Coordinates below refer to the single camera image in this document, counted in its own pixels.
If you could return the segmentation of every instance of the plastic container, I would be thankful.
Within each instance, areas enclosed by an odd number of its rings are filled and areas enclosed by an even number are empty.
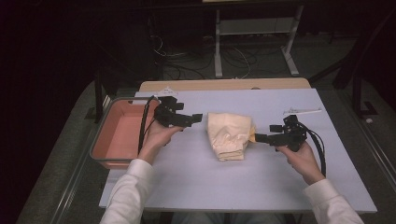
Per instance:
[[[107,169],[126,169],[137,158],[140,125],[148,99],[130,97],[111,102],[92,143],[90,154],[94,160]],[[150,102],[146,128],[158,104],[156,100]]]

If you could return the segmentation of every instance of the table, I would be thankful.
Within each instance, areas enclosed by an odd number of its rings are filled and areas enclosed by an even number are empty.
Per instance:
[[[299,120],[323,139],[328,178],[357,212],[375,212],[318,93],[303,78],[147,82],[138,96],[148,96],[163,86],[179,91],[183,114],[204,112],[203,122],[178,133],[154,163],[157,184],[146,203],[148,211],[307,212],[302,178],[286,158],[265,144],[249,144],[243,161],[218,161],[207,141],[205,112],[231,112],[253,118],[257,133],[268,133],[270,124],[282,124],[283,111],[318,108],[323,112],[299,115]],[[189,88],[205,91],[186,91]],[[253,87],[267,90],[250,90]],[[111,170],[100,204],[125,171]]]

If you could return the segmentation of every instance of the person's right hand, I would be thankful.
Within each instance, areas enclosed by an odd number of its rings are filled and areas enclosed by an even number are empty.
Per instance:
[[[160,122],[154,120],[148,128],[147,138],[137,158],[150,164],[154,163],[160,148],[171,141],[172,135],[183,129],[177,126],[170,128],[163,127]]]
[[[308,185],[326,178],[321,173],[312,148],[308,143],[303,142],[297,152],[291,151],[288,147],[276,147],[276,149],[285,154],[288,158],[288,163],[303,176],[304,181]]]

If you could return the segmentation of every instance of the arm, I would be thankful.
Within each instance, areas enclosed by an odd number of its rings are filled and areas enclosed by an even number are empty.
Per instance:
[[[304,142],[297,152],[287,147],[276,149],[286,155],[288,163],[309,185],[304,193],[312,204],[318,223],[363,223],[347,200],[320,172],[311,146]]]
[[[183,128],[165,128],[154,121],[145,144],[136,160],[131,161],[128,170],[111,191],[109,203],[101,223],[140,223],[143,208],[150,193],[154,177],[152,163],[174,133]]]

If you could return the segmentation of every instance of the beige cloth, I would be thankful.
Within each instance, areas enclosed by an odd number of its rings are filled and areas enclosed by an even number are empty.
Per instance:
[[[208,113],[207,133],[220,161],[241,161],[255,127],[251,117],[230,113]]]

